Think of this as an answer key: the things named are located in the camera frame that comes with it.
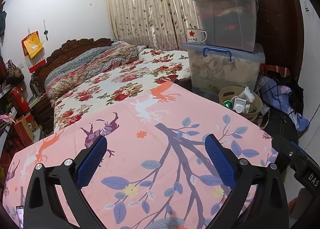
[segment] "nightstand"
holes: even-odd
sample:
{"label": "nightstand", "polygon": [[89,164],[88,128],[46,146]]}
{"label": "nightstand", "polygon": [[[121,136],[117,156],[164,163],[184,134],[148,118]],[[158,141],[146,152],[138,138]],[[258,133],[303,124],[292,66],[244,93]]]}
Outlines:
{"label": "nightstand", "polygon": [[36,105],[31,108],[31,114],[37,124],[43,127],[43,131],[47,136],[53,132],[54,110],[46,95],[40,97]]}

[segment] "pink blanket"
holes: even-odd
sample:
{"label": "pink blanket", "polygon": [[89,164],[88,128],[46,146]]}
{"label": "pink blanket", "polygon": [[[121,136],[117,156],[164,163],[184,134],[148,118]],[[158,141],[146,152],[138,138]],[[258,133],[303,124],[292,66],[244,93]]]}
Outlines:
{"label": "pink blanket", "polygon": [[[3,205],[18,224],[15,207],[24,204],[34,166],[60,165],[102,134],[108,152],[82,192],[107,228],[205,228],[230,192],[204,149],[210,133],[254,165],[275,161],[271,138],[259,127],[166,82],[18,152]],[[58,193],[69,221],[77,224],[62,190]]]}

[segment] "metal screw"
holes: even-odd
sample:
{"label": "metal screw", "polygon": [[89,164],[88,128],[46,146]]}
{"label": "metal screw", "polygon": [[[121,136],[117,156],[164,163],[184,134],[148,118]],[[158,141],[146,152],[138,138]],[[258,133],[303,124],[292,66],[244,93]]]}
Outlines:
{"label": "metal screw", "polygon": [[66,166],[70,166],[70,165],[72,164],[72,159],[67,159],[67,160],[64,162],[64,164],[65,164]]}
{"label": "metal screw", "polygon": [[276,164],[274,164],[274,163],[271,163],[271,164],[270,164],[270,168],[272,168],[272,169],[276,170],[276,169],[277,169],[277,165],[276,165]]}
{"label": "metal screw", "polygon": [[246,166],[248,164],[248,161],[245,158],[242,158],[240,160],[240,164]]}
{"label": "metal screw", "polygon": [[42,164],[36,165],[36,170],[39,170],[40,168],[42,168]]}

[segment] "white wall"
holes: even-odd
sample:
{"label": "white wall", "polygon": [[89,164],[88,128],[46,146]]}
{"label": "white wall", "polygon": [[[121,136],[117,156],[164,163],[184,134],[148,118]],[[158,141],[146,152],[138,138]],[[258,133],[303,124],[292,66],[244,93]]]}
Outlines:
{"label": "white wall", "polygon": [[[304,23],[304,52],[299,85],[304,88],[303,116],[311,120],[320,103],[320,19],[310,0],[300,0]],[[320,163],[320,109],[313,118],[308,132],[300,139],[299,145],[317,162]],[[297,197],[302,187],[293,177],[290,170],[285,181],[288,200]]]}
{"label": "white wall", "polygon": [[113,39],[106,0],[5,0],[6,30],[2,52],[4,61],[12,59],[22,68],[28,89],[31,74],[26,66],[21,40],[31,32],[39,31],[45,39],[44,24],[49,32],[44,51],[48,57],[67,40],[105,37]]}

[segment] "phone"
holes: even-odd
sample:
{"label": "phone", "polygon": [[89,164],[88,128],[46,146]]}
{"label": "phone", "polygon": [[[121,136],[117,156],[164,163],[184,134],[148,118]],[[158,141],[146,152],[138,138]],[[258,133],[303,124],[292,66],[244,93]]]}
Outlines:
{"label": "phone", "polygon": [[21,229],[23,229],[23,208],[24,208],[24,206],[16,207],[17,214],[18,214],[18,219],[19,219],[19,224],[20,224],[20,228]]}

